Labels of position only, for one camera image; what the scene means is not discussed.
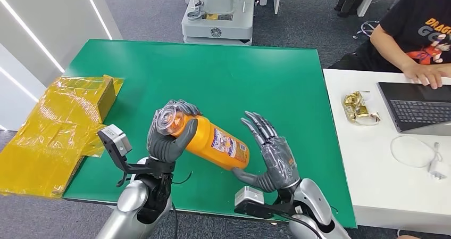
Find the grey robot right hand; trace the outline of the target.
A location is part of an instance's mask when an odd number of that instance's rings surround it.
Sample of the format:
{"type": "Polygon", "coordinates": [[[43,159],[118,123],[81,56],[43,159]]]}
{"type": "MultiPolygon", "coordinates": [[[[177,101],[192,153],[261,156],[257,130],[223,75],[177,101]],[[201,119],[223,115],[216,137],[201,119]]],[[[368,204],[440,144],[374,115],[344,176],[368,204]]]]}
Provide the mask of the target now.
{"type": "Polygon", "coordinates": [[[241,182],[271,193],[289,188],[300,181],[297,163],[285,137],[280,136],[272,123],[256,112],[245,111],[241,122],[249,129],[260,148],[266,171],[260,175],[233,167],[231,172],[241,182]]]}

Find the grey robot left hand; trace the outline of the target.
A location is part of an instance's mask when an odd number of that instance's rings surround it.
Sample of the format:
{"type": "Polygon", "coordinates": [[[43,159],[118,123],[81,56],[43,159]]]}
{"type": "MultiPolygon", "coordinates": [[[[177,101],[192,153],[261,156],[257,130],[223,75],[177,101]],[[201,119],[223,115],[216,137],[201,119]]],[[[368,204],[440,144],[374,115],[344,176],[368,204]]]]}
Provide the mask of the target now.
{"type": "Polygon", "coordinates": [[[173,163],[182,155],[192,138],[196,134],[198,120],[190,119],[179,137],[162,135],[156,130],[156,118],[159,110],[155,111],[154,118],[147,135],[146,148],[149,156],[165,163],[173,163]]]}

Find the person's right hand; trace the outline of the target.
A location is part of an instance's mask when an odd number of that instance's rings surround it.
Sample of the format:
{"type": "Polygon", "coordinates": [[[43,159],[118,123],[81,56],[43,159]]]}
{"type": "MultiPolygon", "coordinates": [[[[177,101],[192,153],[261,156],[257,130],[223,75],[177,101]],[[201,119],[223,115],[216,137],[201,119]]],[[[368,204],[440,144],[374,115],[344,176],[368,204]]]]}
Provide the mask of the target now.
{"type": "Polygon", "coordinates": [[[401,68],[405,76],[432,89],[442,87],[442,77],[450,77],[450,64],[422,65],[413,63],[401,68]]]}

